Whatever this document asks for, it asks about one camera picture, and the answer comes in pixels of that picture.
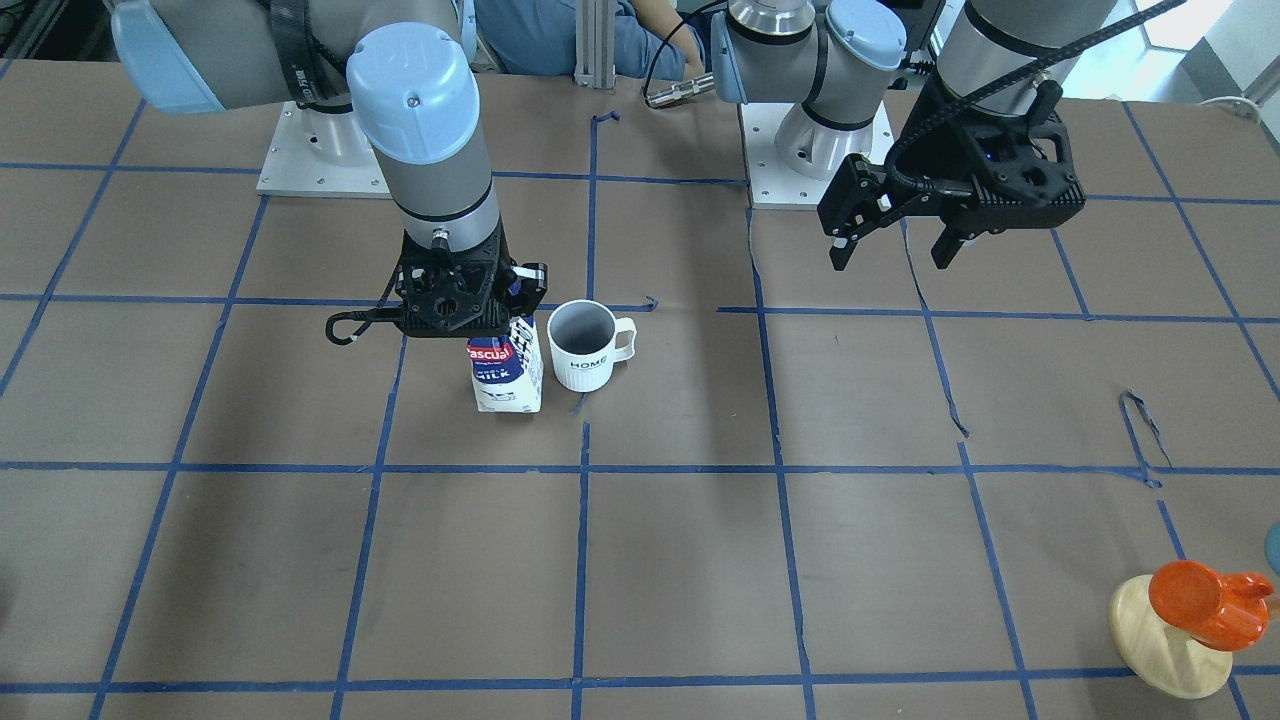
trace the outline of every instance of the blue shirt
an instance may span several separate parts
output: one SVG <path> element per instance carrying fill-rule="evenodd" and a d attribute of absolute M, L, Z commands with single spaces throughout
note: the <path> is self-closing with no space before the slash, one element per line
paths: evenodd
<path fill-rule="evenodd" d="M 577 65 L 573 0 L 475 0 L 480 35 L 507 67 L 522 76 L 572 76 Z M 613 18 L 613 67 L 626 77 L 643 78 L 662 38 L 636 19 L 628 0 L 617 0 Z M 663 49 L 653 77 L 680 81 L 685 54 Z"/>

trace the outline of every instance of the white mug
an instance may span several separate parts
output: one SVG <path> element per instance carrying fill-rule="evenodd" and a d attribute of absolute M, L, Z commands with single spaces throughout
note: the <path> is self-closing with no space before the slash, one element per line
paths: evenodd
<path fill-rule="evenodd" d="M 618 347 L 618 338 L 630 336 Z M 547 320 L 556 379 L 573 392 L 604 387 L 613 364 L 636 354 L 636 324 L 594 300 L 570 300 Z"/>

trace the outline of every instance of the wooden coaster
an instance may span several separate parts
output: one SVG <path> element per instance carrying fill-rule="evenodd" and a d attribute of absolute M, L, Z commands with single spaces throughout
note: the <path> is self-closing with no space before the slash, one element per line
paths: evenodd
<path fill-rule="evenodd" d="M 1125 664 L 1148 685 L 1183 700 L 1208 697 L 1226 684 L 1233 653 L 1210 650 L 1156 615 L 1147 598 L 1151 575 L 1138 575 L 1111 596 L 1111 638 Z"/>

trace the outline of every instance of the mug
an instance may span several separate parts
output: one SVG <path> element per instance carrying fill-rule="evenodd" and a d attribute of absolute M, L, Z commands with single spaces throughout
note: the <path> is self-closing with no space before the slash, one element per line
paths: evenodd
<path fill-rule="evenodd" d="M 626 343 L 618 347 L 618 338 Z M 636 354 L 636 325 L 631 318 L 616 318 L 594 300 L 570 300 L 547 320 L 556 379 L 573 392 L 604 387 L 613 364 Z"/>
<path fill-rule="evenodd" d="M 1220 575 L 1194 560 L 1178 560 L 1156 570 L 1148 597 L 1165 623 L 1208 648 L 1235 652 L 1262 638 L 1270 619 L 1265 598 L 1274 592 L 1258 573 Z"/>

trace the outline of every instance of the person's arm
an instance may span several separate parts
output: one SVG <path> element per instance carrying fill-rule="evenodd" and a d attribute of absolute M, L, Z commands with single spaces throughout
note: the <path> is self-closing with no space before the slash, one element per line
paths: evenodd
<path fill-rule="evenodd" d="M 640 24 L 657 35 L 659 40 L 667 37 L 667 33 L 680 24 L 680 15 L 676 14 L 668 0 L 631 0 L 631 6 L 635 8 L 636 19 L 640 20 Z M 694 40 L 691 29 L 687 27 L 680 28 L 680 32 L 671 38 L 671 44 L 685 54 L 685 79 L 694 78 L 705 72 L 698 51 L 698 41 Z"/>

